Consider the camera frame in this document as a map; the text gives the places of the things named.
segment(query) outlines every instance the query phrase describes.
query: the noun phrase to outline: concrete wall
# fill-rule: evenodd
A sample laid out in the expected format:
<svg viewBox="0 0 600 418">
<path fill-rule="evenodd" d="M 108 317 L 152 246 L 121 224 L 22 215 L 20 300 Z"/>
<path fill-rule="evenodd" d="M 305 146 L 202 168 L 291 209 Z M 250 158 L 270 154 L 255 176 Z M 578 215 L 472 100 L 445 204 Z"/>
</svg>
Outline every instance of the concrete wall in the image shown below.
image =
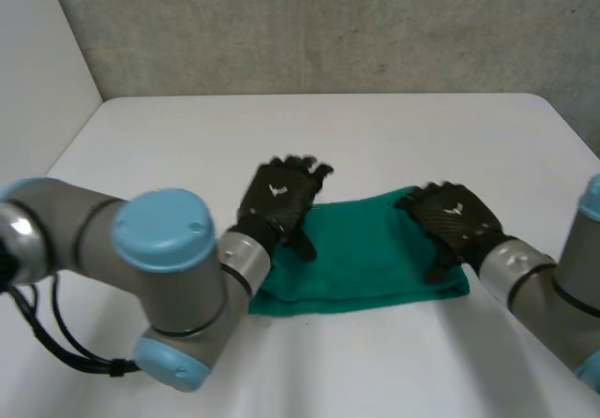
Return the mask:
<svg viewBox="0 0 600 418">
<path fill-rule="evenodd" d="M 60 0 L 104 98 L 531 92 L 600 153 L 600 0 Z"/>
</svg>

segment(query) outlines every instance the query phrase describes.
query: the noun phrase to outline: folded towel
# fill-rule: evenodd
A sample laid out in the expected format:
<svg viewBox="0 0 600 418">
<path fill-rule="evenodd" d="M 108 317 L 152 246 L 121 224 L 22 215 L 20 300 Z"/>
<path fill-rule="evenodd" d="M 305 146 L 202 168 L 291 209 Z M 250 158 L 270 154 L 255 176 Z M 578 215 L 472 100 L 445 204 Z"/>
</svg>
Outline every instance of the folded towel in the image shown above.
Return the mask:
<svg viewBox="0 0 600 418">
<path fill-rule="evenodd" d="M 468 294 L 460 266 L 444 282 L 424 281 L 436 249 L 406 212 L 394 208 L 409 190 L 316 204 L 304 228 L 317 248 L 317 259 L 301 261 L 292 249 L 278 247 L 250 313 L 339 313 Z"/>
</svg>

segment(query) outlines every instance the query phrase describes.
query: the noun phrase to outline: white table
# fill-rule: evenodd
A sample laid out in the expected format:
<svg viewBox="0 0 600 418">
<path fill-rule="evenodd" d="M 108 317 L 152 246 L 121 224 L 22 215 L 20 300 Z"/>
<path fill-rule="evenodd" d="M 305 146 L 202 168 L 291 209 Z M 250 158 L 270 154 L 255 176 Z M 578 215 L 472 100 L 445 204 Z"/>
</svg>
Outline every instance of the white table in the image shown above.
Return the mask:
<svg viewBox="0 0 600 418">
<path fill-rule="evenodd" d="M 314 154 L 336 173 L 319 202 L 442 179 L 469 186 L 508 232 L 557 258 L 600 162 L 530 95 L 145 97 L 105 103 L 49 172 L 123 198 L 184 187 L 219 231 L 258 163 Z M 196 394 L 144 374 L 122 380 L 62 366 L 9 300 L 2 416 L 597 417 L 580 384 L 469 272 L 472 293 L 444 302 L 331 316 L 249 317 Z M 130 356 L 145 327 L 135 298 L 65 276 L 71 330 L 104 355 Z M 42 318 L 48 323 L 48 307 Z"/>
</svg>

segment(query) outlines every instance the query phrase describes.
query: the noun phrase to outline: robotic hand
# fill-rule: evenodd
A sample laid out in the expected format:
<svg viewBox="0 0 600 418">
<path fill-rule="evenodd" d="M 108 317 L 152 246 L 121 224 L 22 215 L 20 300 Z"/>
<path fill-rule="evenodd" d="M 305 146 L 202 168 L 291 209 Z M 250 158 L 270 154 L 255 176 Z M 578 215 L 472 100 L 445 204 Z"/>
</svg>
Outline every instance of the robotic hand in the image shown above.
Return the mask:
<svg viewBox="0 0 600 418">
<path fill-rule="evenodd" d="M 512 238 L 504 235 L 498 218 L 465 186 L 446 182 L 416 187 L 396 208 L 419 223 L 438 250 L 436 264 L 427 274 L 430 282 L 463 262 L 478 271 L 493 247 Z"/>
<path fill-rule="evenodd" d="M 302 223 L 333 169 L 313 170 L 315 164 L 314 157 L 288 157 L 261 165 L 237 224 L 218 241 L 208 208 L 186 190 L 159 190 L 125 202 L 55 179 L 17 182 L 0 191 L 0 286 L 36 337 L 66 364 L 114 376 L 139 367 L 178 390 L 194 391 L 247 313 L 276 245 L 316 256 Z M 15 286 L 33 285 L 61 269 L 140 299 L 150 327 L 138 342 L 135 364 L 96 357 L 69 338 L 59 315 L 61 331 L 85 357 L 57 347 L 45 332 L 36 305 Z"/>
<path fill-rule="evenodd" d="M 275 238 L 293 247 L 306 261 L 317 257 L 302 223 L 324 178 L 334 171 L 318 165 L 313 156 L 275 157 L 259 167 L 237 212 L 238 223 L 255 222 L 268 226 Z"/>
<path fill-rule="evenodd" d="M 566 366 L 600 393 L 600 175 L 588 185 L 561 262 L 503 233 L 465 186 L 415 188 L 396 204 L 438 249 L 427 281 L 467 262 L 482 284 Z"/>
</svg>

